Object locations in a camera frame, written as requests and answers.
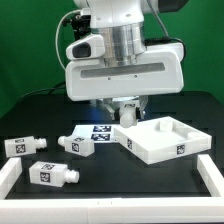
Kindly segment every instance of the white box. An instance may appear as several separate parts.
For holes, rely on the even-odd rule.
[[[114,128],[115,139],[146,164],[179,158],[211,148],[212,137],[171,117]]]

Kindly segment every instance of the white robot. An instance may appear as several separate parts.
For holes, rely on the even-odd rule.
[[[143,27],[145,13],[178,11],[187,1],[74,0],[80,8],[76,19],[89,18],[91,33],[66,50],[68,96],[103,99],[113,119],[128,128],[144,118],[148,95],[181,91],[183,44],[168,36],[148,43]],[[113,100],[130,96],[139,98]]]

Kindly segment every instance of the green background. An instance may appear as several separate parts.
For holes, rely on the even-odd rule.
[[[55,31],[72,0],[1,0],[0,117],[25,93],[64,81],[55,53]],[[170,36],[187,45],[183,63],[184,90],[212,93],[224,103],[224,1],[190,0],[178,13],[161,15]],[[146,37],[162,32],[152,15],[145,16]],[[60,51],[73,41],[70,27],[62,28]]]

